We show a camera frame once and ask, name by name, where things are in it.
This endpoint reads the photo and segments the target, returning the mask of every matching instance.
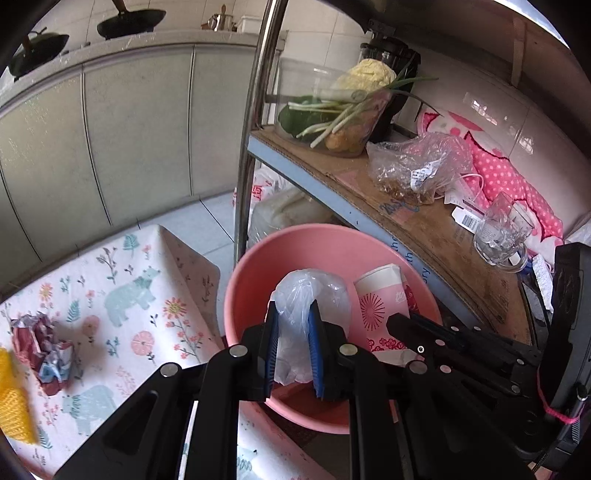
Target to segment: pink towel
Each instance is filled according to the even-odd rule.
[[[554,250],[562,245],[563,225],[552,211],[548,202],[511,164],[498,145],[481,127],[468,119],[444,110],[441,115],[430,109],[418,117],[418,131],[442,132],[462,137],[472,149],[473,167],[471,172],[482,175],[484,188],[477,203],[487,209],[500,192],[505,192],[522,204],[531,219],[534,230],[525,244],[530,254],[541,254],[554,265]],[[466,184],[474,194],[480,190],[478,177],[467,177]]]

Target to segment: shelf pole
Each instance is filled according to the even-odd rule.
[[[246,251],[248,238],[248,215],[251,206],[252,174],[255,159],[248,152],[248,139],[254,128],[262,125],[265,95],[269,74],[279,39],[281,23],[285,16],[288,0],[268,0],[262,20],[261,32],[256,44],[252,64],[251,82],[246,98],[246,111],[242,127],[242,144],[238,163],[238,185],[236,187],[236,215],[234,218],[234,264],[238,263]]]

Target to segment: plastic bag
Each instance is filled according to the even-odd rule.
[[[252,211],[257,203],[288,187],[293,187],[293,184],[269,167],[263,165],[261,168],[256,169],[252,175],[251,207],[248,216],[248,226],[250,227],[251,225]],[[234,188],[234,197],[232,198],[234,215],[236,215],[236,195],[237,192]]]
[[[312,268],[288,273],[271,294],[279,314],[279,342],[275,381],[282,385],[312,381],[308,346],[308,313],[318,301],[324,322],[349,333],[351,302],[345,281],[338,275]]]
[[[435,192],[472,171],[467,142],[427,132],[401,143],[368,143],[369,176],[383,192],[410,205],[433,203]]]
[[[249,248],[267,235],[292,225],[325,223],[332,212],[296,187],[287,188],[255,205],[248,229]]]

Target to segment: yellow sponge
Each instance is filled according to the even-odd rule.
[[[27,397],[17,386],[10,354],[4,348],[0,348],[0,429],[7,437],[35,443]]]

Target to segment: tiled floor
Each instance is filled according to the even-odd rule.
[[[171,212],[140,222],[137,227],[132,227],[119,232],[111,238],[119,238],[148,225],[162,225],[175,236],[180,238],[189,247],[206,257],[220,269],[220,284],[217,292],[217,321],[220,333],[225,334],[223,327],[223,301],[226,287],[230,279],[234,259],[234,211],[232,207],[233,192],[223,193],[215,197],[199,200],[185,205]],[[109,242],[105,239],[91,247]]]

